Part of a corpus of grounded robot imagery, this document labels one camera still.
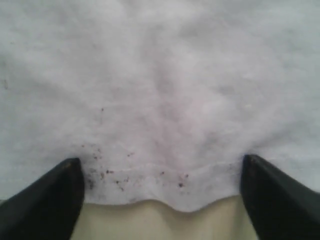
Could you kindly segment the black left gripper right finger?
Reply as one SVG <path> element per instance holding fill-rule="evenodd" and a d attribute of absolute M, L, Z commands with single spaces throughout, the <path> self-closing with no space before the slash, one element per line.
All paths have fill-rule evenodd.
<path fill-rule="evenodd" d="M 264 158 L 244 156 L 240 194 L 260 240 L 320 238 L 320 194 Z"/>

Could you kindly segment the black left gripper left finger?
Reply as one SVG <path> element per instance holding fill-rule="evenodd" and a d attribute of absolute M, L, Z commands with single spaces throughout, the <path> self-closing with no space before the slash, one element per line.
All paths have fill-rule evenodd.
<path fill-rule="evenodd" d="M 85 197 L 81 161 L 68 158 L 0 205 L 2 240 L 69 240 Z"/>

